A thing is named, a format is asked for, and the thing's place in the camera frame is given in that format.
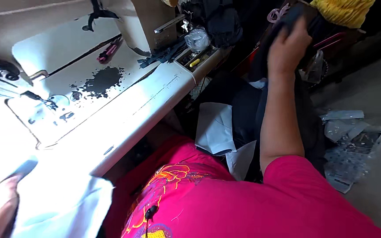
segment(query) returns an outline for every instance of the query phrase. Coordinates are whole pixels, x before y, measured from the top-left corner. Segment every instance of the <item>white paper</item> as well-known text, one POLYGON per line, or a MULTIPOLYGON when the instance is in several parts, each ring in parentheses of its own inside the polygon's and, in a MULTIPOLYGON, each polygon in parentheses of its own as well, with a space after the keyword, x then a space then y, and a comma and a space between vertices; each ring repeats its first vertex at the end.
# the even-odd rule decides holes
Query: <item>white paper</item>
POLYGON ((215 102, 200 104, 195 145, 215 155, 236 151, 232 133, 232 106, 215 102))
POLYGON ((226 154, 227 167, 229 167, 230 174, 236 181, 242 181, 246 177, 249 165, 254 157, 254 150, 257 141, 250 142, 236 152, 226 154))

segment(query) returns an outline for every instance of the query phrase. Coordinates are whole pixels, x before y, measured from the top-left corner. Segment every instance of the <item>yellow yarn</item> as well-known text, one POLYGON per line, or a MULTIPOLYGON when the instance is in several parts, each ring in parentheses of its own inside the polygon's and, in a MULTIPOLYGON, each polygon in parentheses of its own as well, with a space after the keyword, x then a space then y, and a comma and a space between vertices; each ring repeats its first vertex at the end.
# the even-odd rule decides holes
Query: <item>yellow yarn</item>
POLYGON ((329 22, 360 28, 365 15, 375 0, 313 0, 310 4, 317 8, 329 22))

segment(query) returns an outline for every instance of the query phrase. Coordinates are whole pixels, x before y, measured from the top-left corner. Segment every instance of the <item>black fabric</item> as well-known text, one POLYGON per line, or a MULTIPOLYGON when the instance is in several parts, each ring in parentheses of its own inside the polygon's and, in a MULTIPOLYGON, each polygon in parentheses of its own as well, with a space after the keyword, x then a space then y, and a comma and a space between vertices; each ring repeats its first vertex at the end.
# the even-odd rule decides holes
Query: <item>black fabric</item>
POLYGON ((189 18, 205 27, 212 43, 218 47, 234 46, 243 35, 232 0, 190 0, 182 3, 189 18))
MULTIPOLYGON (((192 105, 194 110, 180 117, 189 136, 195 138, 199 105, 203 102, 218 102, 232 106, 233 141, 236 149, 257 141, 245 181, 254 181, 260 175, 260 130, 267 103, 267 87, 256 89, 246 81, 230 73, 219 73, 204 89, 192 105)), ((309 95, 304 90, 300 77, 295 82, 295 105, 299 130, 306 158, 324 176, 323 156, 324 128, 316 115, 309 95)))
POLYGON ((98 0, 91 0, 91 3, 92 3, 92 7, 93 7, 93 13, 91 13, 89 15, 88 24, 86 26, 83 26, 82 30, 93 31, 92 23, 93 23, 94 19, 98 19, 100 17, 116 18, 116 19, 119 18, 112 11, 100 9, 100 7, 102 8, 102 4, 101 4, 101 6, 99 6, 98 0))
MULTIPOLYGON (((304 12, 304 4, 296 3, 292 5, 288 13, 278 21, 278 23, 272 28, 268 36, 262 42, 257 54, 252 61, 251 70, 249 71, 248 79, 250 82, 258 81, 262 78, 267 78, 267 56, 271 44, 278 35, 282 27, 286 27, 288 32, 291 32, 296 20, 304 12)), ((346 30, 347 27, 339 26, 330 23, 324 19, 321 14, 317 14, 307 26, 308 34, 312 37, 311 46, 308 47, 306 57, 302 59, 301 64, 306 63, 313 55, 315 50, 312 45, 319 43, 326 38, 335 35, 336 33, 346 30)))
POLYGON ((175 59, 180 53, 182 53, 187 48, 184 37, 180 37, 175 42, 171 44, 170 47, 164 47, 162 49, 156 50, 151 57, 147 57, 146 59, 138 59, 138 63, 140 63, 140 68, 143 69, 150 65, 153 62, 159 61, 161 63, 171 62, 175 59))

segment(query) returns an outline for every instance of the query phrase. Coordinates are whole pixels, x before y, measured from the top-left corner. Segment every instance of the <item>floor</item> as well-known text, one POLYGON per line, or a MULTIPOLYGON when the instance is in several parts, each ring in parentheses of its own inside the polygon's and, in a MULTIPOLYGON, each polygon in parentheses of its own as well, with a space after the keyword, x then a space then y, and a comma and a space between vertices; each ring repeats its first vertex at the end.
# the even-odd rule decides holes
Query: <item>floor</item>
MULTIPOLYGON (((363 110, 365 121, 381 125, 381 59, 330 84, 312 96, 316 107, 363 110)), ((345 198, 381 227, 381 151, 369 163, 371 171, 356 183, 345 198)))

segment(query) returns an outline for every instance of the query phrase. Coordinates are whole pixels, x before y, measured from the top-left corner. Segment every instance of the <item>yellow embroidery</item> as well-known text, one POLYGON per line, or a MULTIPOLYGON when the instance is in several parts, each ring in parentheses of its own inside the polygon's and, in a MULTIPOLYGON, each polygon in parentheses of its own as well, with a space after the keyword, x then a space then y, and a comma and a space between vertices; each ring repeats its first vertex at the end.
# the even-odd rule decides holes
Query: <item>yellow embroidery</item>
MULTIPOLYGON (((186 166, 186 165, 168 165, 168 166, 163 166, 161 167, 161 169, 159 169, 155 176, 153 178, 151 178, 151 180, 147 183, 147 185, 145 186, 144 189, 146 189, 147 187, 149 187, 151 184, 153 184, 154 182, 160 180, 160 179, 166 179, 167 182, 175 182, 176 183, 176 187, 175 189, 177 189, 177 186, 179 184, 180 181, 182 181, 182 179, 186 178, 186 176, 188 175, 188 172, 190 171, 189 167, 186 166), (166 169, 168 168, 171 168, 173 167, 175 170, 172 170, 172 171, 165 171, 166 169)), ((163 191, 163 194, 166 194, 166 186, 164 185, 163 186, 164 188, 164 191, 163 191)), ((160 198, 158 199, 157 201, 157 206, 160 207, 160 202, 161 202, 161 197, 162 195, 160 196, 160 198)), ((145 213, 146 211, 151 208, 151 206, 149 206, 146 210, 145 210, 145 207, 142 209, 142 220, 140 221, 140 223, 138 223, 137 225, 132 225, 132 228, 139 228, 141 227, 143 224, 145 224, 147 222, 147 220, 145 219, 145 213)), ((125 233, 130 233, 132 229, 130 228, 130 224, 127 226, 126 228, 126 232, 125 233)))
POLYGON ((148 238, 166 238, 163 230, 157 230, 156 232, 148 232, 148 238))

